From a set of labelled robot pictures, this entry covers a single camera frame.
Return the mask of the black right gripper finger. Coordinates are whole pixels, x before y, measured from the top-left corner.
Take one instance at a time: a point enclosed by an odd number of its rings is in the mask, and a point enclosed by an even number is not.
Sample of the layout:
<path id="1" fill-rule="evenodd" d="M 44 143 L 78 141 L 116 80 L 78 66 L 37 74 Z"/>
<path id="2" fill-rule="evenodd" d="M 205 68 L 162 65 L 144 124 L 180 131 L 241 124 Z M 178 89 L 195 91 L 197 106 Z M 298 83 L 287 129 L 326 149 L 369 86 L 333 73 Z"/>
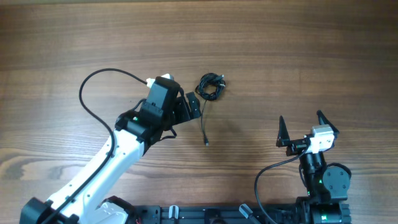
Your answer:
<path id="1" fill-rule="evenodd" d="M 277 135 L 278 142 L 286 142 L 290 140 L 289 132 L 287 130 L 283 116 L 279 116 L 279 131 Z"/>
<path id="2" fill-rule="evenodd" d="M 333 134 L 339 134 L 340 131 L 326 118 L 321 110 L 317 111 L 318 122 L 320 125 L 329 125 L 330 128 L 333 130 Z"/>

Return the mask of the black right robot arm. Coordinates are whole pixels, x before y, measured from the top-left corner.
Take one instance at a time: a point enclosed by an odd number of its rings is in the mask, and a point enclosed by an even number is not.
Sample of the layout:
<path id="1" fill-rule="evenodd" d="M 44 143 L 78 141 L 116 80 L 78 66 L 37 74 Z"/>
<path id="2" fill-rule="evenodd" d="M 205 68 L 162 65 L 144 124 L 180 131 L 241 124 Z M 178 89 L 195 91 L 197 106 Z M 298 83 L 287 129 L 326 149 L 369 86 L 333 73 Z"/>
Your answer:
<path id="1" fill-rule="evenodd" d="M 339 163 L 328 164 L 324 152 L 334 148 L 339 130 L 319 110 L 318 126 L 302 139 L 291 140 L 284 118 L 279 118 L 277 147 L 285 147 L 288 156 L 299 156 L 299 172 L 307 189 L 295 207 L 298 223 L 351 223 L 348 190 L 351 171 Z"/>

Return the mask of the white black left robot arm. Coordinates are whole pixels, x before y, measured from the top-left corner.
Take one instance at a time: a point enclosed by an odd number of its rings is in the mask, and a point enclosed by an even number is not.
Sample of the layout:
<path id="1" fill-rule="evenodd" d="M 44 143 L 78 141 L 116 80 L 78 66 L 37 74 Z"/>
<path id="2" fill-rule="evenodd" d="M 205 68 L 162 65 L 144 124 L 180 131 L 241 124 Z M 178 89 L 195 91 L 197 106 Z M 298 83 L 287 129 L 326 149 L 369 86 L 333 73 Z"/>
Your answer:
<path id="1" fill-rule="evenodd" d="M 139 161 L 165 131 L 199 118 L 200 102 L 185 93 L 168 74 L 147 79 L 147 98 L 119 115 L 100 151 L 46 201 L 31 198 L 22 208 L 20 223 L 135 223 L 139 216 L 125 200 L 106 194 L 122 174 Z"/>

